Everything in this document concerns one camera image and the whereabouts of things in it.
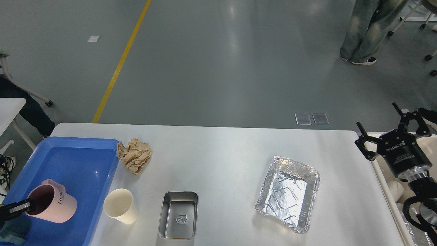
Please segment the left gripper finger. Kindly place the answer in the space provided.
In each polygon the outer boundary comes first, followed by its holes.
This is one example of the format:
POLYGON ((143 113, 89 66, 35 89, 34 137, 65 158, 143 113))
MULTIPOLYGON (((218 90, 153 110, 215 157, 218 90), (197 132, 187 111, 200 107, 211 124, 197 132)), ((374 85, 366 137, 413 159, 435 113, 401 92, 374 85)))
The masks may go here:
POLYGON ((36 208, 36 203, 32 199, 25 199, 20 202, 11 203, 8 205, 1 204, 0 221, 6 222, 12 220, 22 213, 33 211, 36 208))

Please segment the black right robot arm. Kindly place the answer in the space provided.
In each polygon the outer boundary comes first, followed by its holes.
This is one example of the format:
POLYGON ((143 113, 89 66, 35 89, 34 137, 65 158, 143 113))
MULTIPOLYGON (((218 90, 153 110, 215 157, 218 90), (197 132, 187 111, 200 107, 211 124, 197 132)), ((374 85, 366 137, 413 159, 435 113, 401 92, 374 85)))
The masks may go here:
POLYGON ((405 200, 403 214, 436 245, 437 184, 429 173, 432 163, 417 143, 431 132, 418 111, 402 112, 395 102, 392 105, 400 115, 398 127, 373 137, 357 122, 361 135, 355 145, 369 161, 382 156, 395 178, 408 183, 414 196, 405 200))

